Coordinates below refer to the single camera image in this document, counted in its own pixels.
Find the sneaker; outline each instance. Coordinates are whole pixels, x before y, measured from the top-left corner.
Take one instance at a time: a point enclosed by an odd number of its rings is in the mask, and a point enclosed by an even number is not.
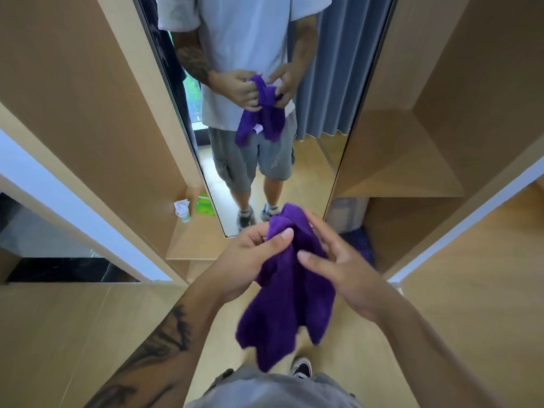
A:
[[[312,364],[310,363],[309,359],[303,356],[295,359],[295,362],[293,362],[293,365],[291,366],[291,372],[289,375],[295,378],[311,379]]]
[[[278,206],[270,206],[268,203],[264,204],[261,211],[261,219],[263,222],[268,222],[272,216],[279,215],[280,208]]]
[[[249,206],[249,211],[242,212],[238,211],[238,217],[236,218],[236,224],[238,225],[238,230],[241,231],[244,228],[255,225],[255,213],[253,213],[253,208]]]

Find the microfiber cloth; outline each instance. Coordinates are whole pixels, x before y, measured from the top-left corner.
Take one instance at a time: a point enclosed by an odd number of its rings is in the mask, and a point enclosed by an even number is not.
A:
[[[283,95],[276,97],[276,87],[267,86],[260,75],[254,75],[250,78],[255,81],[257,91],[259,92],[259,111],[244,110],[241,115],[240,124],[236,130],[235,143],[238,147],[244,147],[249,144],[249,138],[257,130],[255,126],[262,126],[264,138],[270,141],[277,141],[280,138],[283,127],[285,127],[285,109],[274,107],[274,104]]]
[[[299,250],[326,258],[301,208],[287,203],[279,215],[272,216],[267,240],[288,227],[294,231],[293,241],[264,262],[255,279],[261,290],[242,315],[236,331],[242,348],[257,348],[257,364],[262,372],[268,372],[295,350],[300,326],[307,327],[314,345],[321,342],[335,299],[331,282],[305,269],[296,259]]]

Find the cargo pocket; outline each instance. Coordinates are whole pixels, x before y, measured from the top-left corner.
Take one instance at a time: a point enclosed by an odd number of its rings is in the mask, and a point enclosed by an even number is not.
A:
[[[213,159],[215,163],[215,170],[221,179],[225,181],[227,187],[230,189],[235,182],[235,179],[232,177],[230,171],[228,170],[227,163],[223,160]]]

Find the man's right hand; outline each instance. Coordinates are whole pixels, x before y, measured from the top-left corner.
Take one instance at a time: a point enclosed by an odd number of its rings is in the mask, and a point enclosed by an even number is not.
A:
[[[261,107],[257,85],[249,81],[255,74],[254,71],[240,69],[227,73],[211,71],[208,75],[209,87],[244,110],[259,111]]]
[[[299,251],[299,262],[331,281],[336,292],[359,315],[378,324],[382,322],[391,312],[391,306],[404,298],[328,224],[307,209],[304,213],[329,259]]]

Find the gray shorts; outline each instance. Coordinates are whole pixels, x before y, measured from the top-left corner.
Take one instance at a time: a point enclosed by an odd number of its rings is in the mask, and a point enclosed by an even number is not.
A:
[[[251,190],[257,165],[266,177],[278,180],[291,177],[295,162],[295,111],[287,116],[280,139],[275,143],[266,140],[262,134],[254,134],[247,146],[238,147],[235,143],[235,131],[212,127],[208,130],[217,173],[233,192],[245,193]]]

